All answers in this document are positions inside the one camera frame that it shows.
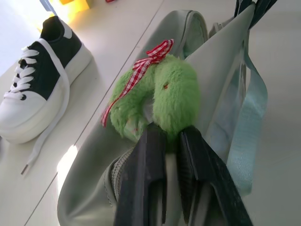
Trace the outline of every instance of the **black and white sneaker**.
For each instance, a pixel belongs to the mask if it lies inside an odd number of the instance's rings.
[[[28,161],[64,114],[70,85],[92,56],[72,29],[57,16],[43,23],[40,39],[23,49],[10,91],[0,105],[0,135],[25,143],[44,131]]]

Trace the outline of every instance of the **white platform sole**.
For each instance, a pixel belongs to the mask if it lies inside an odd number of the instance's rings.
[[[70,85],[87,67],[92,59],[90,51],[82,44],[78,53],[65,67]],[[63,80],[59,78],[56,86],[45,105],[29,120],[16,128],[1,132],[3,138],[10,143],[22,144],[34,139],[51,123],[63,102]]]

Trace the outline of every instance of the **green fuzzy keychain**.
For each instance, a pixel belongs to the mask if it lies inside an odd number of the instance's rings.
[[[133,69],[120,78],[110,103],[125,90],[132,74]],[[185,61],[165,53],[159,63],[151,64],[139,82],[111,106],[112,125],[122,137],[139,140],[149,124],[143,115],[143,104],[149,96],[153,96],[153,121],[167,132],[170,141],[198,116],[200,91],[196,72]]]

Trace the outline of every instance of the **red gingham ribbon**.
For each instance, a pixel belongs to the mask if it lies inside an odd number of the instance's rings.
[[[133,66],[133,74],[130,77],[127,85],[124,87],[120,96],[114,100],[103,112],[101,116],[101,123],[105,127],[107,124],[108,115],[110,113],[113,105],[122,97],[124,97],[131,89],[140,81],[140,79],[144,76],[146,70],[149,68],[151,64],[158,64],[161,60],[163,60],[167,53],[171,50],[174,44],[173,39],[165,40],[160,45],[156,46],[153,50],[147,51],[146,54],[149,56],[148,58],[144,58],[141,60],[137,60]]]

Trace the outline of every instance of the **yellow object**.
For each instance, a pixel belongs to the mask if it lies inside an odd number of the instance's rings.
[[[90,8],[86,0],[50,0],[50,3],[66,23],[69,23],[76,13]]]

